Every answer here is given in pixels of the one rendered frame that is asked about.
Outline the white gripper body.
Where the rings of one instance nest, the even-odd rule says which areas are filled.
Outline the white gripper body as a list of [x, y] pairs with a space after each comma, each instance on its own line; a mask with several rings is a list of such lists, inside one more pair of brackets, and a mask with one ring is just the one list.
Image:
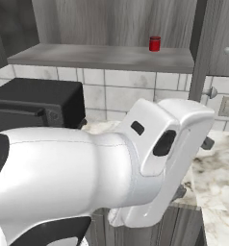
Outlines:
[[129, 157], [130, 172], [121, 190], [124, 201], [108, 215], [114, 227], [150, 227], [158, 223], [214, 123], [214, 111], [191, 100], [144, 99], [114, 129]]

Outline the grey wooden base cabinet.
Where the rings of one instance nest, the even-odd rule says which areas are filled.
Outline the grey wooden base cabinet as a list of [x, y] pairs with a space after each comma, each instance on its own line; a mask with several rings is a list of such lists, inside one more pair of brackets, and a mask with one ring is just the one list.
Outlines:
[[159, 223], [138, 229], [112, 227], [108, 213], [108, 209], [98, 209], [92, 215], [86, 233], [89, 246], [207, 246], [198, 207], [171, 204]]

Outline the round metal door knob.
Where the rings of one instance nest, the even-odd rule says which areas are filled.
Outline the round metal door knob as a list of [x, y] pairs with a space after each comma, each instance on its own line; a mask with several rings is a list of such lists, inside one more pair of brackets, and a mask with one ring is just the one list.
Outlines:
[[209, 89], [204, 89], [202, 93], [207, 95], [210, 99], [213, 99], [217, 96], [217, 90], [213, 86]]

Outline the grey cabinet door with knob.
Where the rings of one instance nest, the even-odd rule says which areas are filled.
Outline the grey cabinet door with knob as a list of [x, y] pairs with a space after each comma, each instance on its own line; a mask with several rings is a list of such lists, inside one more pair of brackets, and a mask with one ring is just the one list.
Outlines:
[[194, 61], [191, 77], [189, 99], [200, 102], [204, 85], [205, 74], [202, 72], [202, 29], [208, 0], [197, 0], [195, 16], [191, 32], [190, 51]]

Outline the red jam jar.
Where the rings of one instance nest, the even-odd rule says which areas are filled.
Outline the red jam jar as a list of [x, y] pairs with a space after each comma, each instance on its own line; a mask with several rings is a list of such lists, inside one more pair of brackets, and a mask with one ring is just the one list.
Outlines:
[[151, 52], [159, 52], [161, 48], [161, 38], [160, 37], [151, 37], [149, 39], [149, 50]]

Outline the grey wooden closed cabinet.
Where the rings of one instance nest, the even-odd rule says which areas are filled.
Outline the grey wooden closed cabinet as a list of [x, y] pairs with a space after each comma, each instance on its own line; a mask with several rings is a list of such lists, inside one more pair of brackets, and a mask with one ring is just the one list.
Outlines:
[[225, 47], [229, 47], [229, 0], [223, 0], [209, 66], [210, 75], [229, 77], [229, 55], [224, 53]]

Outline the dark grey cabinet door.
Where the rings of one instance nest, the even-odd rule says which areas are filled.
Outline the dark grey cabinet door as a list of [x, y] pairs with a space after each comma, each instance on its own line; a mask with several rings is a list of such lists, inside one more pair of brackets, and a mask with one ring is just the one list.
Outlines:
[[39, 43], [32, 0], [0, 0], [0, 68]]

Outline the black toaster oven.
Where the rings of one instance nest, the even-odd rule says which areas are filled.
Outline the black toaster oven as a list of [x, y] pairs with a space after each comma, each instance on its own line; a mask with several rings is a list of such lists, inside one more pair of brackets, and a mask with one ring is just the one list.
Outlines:
[[80, 82], [14, 78], [0, 86], [0, 101], [22, 102], [45, 109], [41, 117], [0, 112], [0, 132], [19, 127], [81, 129], [87, 123]]

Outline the beige wall socket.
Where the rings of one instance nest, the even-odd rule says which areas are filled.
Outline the beige wall socket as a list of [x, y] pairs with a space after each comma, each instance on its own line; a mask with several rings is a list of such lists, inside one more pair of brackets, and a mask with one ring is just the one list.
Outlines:
[[229, 97], [228, 96], [222, 97], [218, 115], [229, 117]]

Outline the grey wooden wall cabinet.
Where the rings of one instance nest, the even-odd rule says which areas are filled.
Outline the grey wooden wall cabinet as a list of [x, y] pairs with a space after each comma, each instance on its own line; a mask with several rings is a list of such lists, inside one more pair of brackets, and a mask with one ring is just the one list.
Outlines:
[[[39, 43], [11, 64], [191, 73], [197, 0], [32, 0]], [[159, 52], [149, 39], [161, 38]]]

